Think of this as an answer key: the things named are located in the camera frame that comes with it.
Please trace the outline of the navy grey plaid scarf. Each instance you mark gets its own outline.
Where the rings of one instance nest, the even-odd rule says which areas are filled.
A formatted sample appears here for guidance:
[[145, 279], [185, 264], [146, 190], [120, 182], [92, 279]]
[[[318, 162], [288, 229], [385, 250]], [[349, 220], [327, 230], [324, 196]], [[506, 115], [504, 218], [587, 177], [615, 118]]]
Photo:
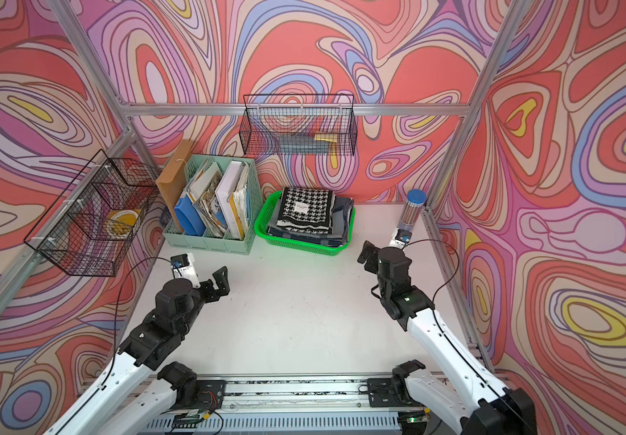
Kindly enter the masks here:
[[337, 197], [332, 210], [332, 232], [327, 235], [312, 235], [279, 228], [276, 224], [280, 205], [277, 204], [267, 226], [267, 234], [281, 239], [306, 242], [326, 248], [339, 248], [349, 242], [349, 226], [351, 212], [354, 210], [354, 200]]

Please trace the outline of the small houndstooth scarf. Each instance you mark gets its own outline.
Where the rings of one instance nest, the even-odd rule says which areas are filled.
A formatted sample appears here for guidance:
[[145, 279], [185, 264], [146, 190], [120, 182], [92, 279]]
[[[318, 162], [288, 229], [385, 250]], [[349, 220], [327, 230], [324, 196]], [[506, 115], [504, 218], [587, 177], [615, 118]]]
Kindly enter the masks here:
[[330, 234], [334, 204], [331, 190], [285, 188], [280, 196], [277, 226], [306, 234]]

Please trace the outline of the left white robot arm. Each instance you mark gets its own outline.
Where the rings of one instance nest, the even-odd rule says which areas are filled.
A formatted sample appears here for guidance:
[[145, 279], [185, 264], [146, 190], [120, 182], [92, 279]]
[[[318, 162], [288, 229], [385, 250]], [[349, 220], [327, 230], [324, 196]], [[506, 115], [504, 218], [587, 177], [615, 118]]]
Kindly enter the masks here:
[[136, 434], [166, 411], [221, 406], [222, 381], [202, 381], [169, 356], [193, 328], [202, 308], [229, 295], [229, 270], [198, 279], [178, 268], [155, 296], [155, 307], [119, 345], [99, 378], [49, 429], [50, 434]]

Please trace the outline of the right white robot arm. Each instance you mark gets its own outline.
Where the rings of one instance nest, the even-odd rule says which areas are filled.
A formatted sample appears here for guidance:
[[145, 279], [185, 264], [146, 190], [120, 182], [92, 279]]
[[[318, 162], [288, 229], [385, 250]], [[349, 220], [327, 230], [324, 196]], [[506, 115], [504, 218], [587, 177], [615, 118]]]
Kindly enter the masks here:
[[450, 386], [422, 374], [419, 362], [396, 368], [398, 395], [422, 404], [457, 434], [536, 434], [534, 401], [490, 372], [450, 330], [433, 299], [413, 285], [412, 260], [398, 244], [365, 242], [358, 263], [376, 276], [372, 294], [438, 364]]

